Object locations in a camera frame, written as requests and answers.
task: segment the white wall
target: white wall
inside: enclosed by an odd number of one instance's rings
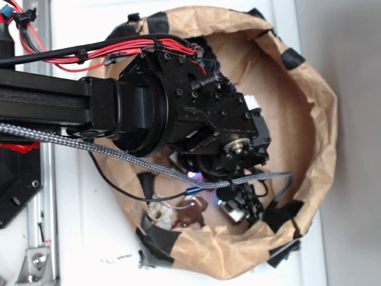
[[[328,282],[381,285],[381,1],[296,0],[304,57],[338,95],[338,163],[321,208]]]

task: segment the cable tie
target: cable tie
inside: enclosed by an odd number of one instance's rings
[[[79,62],[77,64],[83,64],[85,61],[89,59],[89,54],[85,49],[78,50],[76,56],[79,57]]]
[[[37,9],[33,10],[28,9],[24,13],[15,13],[13,16],[14,21],[16,22],[16,26],[19,29],[21,26],[23,29],[26,29],[30,22],[35,21],[37,18]]]
[[[154,41],[154,49],[156,51],[161,51],[164,49],[164,44],[162,41],[159,41],[157,38],[152,38],[152,40]]]

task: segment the black wire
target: black wire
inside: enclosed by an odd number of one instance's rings
[[[33,44],[33,42],[30,40],[30,37],[28,33],[26,32],[26,29],[22,29],[20,31],[21,37],[24,39],[27,46],[32,49],[34,52],[39,53],[40,51],[36,48],[36,46]]]
[[[106,46],[114,45],[115,43],[120,43],[125,41],[131,41],[131,40],[137,40],[137,39],[164,39],[164,38],[174,39],[175,41],[178,41],[184,45],[189,44],[189,42],[184,40],[183,38],[180,38],[178,36],[171,35],[171,34],[137,35],[137,36],[107,40],[103,42],[90,43],[87,45],[72,46],[72,47],[64,48],[64,49],[56,49],[54,51],[40,52],[38,54],[33,54],[33,55],[19,55],[18,57],[0,58],[0,67],[14,66],[16,64],[27,64],[27,63],[32,63],[35,61],[45,61],[45,60],[50,60],[52,58],[75,55],[83,50],[85,50],[86,52],[95,51],[97,49],[105,48]]]
[[[119,188],[117,185],[115,185],[114,183],[112,183],[106,176],[105,174],[103,173],[103,171],[101,170],[97,160],[95,159],[94,155],[89,152],[89,155],[91,157],[91,159],[93,160],[94,164],[95,164],[95,167],[96,169],[98,170],[99,174],[102,176],[103,180],[105,180],[105,182],[110,185],[111,187],[113,187],[114,189],[116,189],[118,192],[130,197],[130,198],[133,198],[134,200],[138,200],[138,201],[146,201],[146,202],[152,202],[152,201],[167,201],[167,200],[172,200],[174,198],[179,198],[179,197],[183,197],[186,195],[186,191],[185,192],[182,192],[180,194],[177,194],[177,195],[173,195],[172,197],[166,197],[166,198],[140,198],[140,197],[137,197],[133,194],[130,194],[124,190],[122,190],[121,188]]]

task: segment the wire connector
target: wire connector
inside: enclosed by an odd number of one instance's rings
[[[20,27],[26,29],[28,24],[35,21],[37,18],[37,8],[33,10],[29,9],[24,13],[15,13],[14,21],[16,22],[16,26],[19,29]]]
[[[78,50],[76,56],[79,58],[79,62],[77,64],[83,64],[85,61],[89,59],[89,54],[85,49]]]
[[[124,61],[127,58],[129,58],[128,55],[124,56],[124,57],[112,57],[112,58],[108,58],[103,63],[105,64],[105,66],[108,66],[109,64],[117,64],[117,63],[119,63],[121,61]]]

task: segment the paper bag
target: paper bag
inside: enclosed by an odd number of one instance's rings
[[[236,277],[263,262],[276,265],[305,235],[326,197],[336,163],[338,109],[336,96],[311,64],[283,43],[273,26],[257,10],[250,13],[211,7],[182,7],[117,27],[109,38],[147,33],[170,33],[182,38],[202,37],[216,55],[220,70],[236,89],[255,95],[271,133],[270,159],[266,172],[292,172],[295,181],[277,209],[265,212],[254,226],[232,223],[217,207],[212,191],[202,195],[208,207],[202,213],[205,226],[165,230],[150,213],[149,205],[114,192],[123,213],[142,246],[144,265],[169,266],[213,276]],[[97,69],[91,76],[113,77],[129,61]],[[97,143],[116,148],[112,141]],[[170,166],[168,150],[147,158]],[[143,197],[138,174],[147,170],[125,161],[94,154],[104,175],[119,188]],[[190,186],[177,179],[155,174],[157,195],[178,194]],[[285,183],[267,182],[266,207]],[[181,201],[169,201],[175,206]]]

